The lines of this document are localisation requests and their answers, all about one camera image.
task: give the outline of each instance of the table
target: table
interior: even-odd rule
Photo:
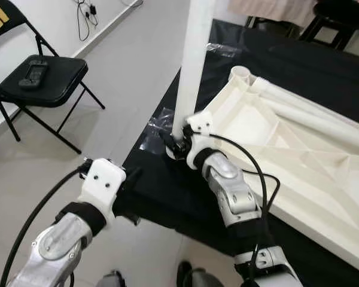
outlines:
[[[359,57],[220,21],[213,22],[210,42],[234,47],[236,53],[226,57],[218,50],[208,52],[198,110],[225,85],[230,68],[243,64],[254,74],[359,122]],[[154,116],[163,107],[174,109],[178,78],[179,74]],[[124,162],[127,169],[139,166],[144,173],[132,191],[118,195],[117,208],[231,254],[217,202],[201,175],[165,154],[141,151],[144,136]],[[358,270],[274,216],[269,224],[304,286],[359,286]]]

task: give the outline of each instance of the white floor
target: white floor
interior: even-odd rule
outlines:
[[[107,106],[91,98],[80,102],[63,134],[83,149],[77,156],[26,115],[16,120],[22,138],[0,136],[0,276],[20,227],[43,195],[83,160],[112,158],[122,163],[180,67],[188,0],[148,0],[87,55],[87,85]],[[72,103],[59,109],[34,109],[57,126]],[[16,257],[12,274],[24,263],[32,239],[80,193],[73,179],[37,217]],[[233,261],[210,248],[148,221],[136,228],[117,218],[84,251],[76,286],[95,286],[117,268],[130,287],[175,286],[183,258],[213,271],[226,286],[238,286]]]

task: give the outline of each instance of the stool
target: stool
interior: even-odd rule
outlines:
[[[316,15],[299,40],[316,42],[337,50],[343,50],[356,30],[359,30],[359,8],[356,5],[333,5],[318,3],[314,6]],[[337,30],[331,43],[315,40],[322,27]]]

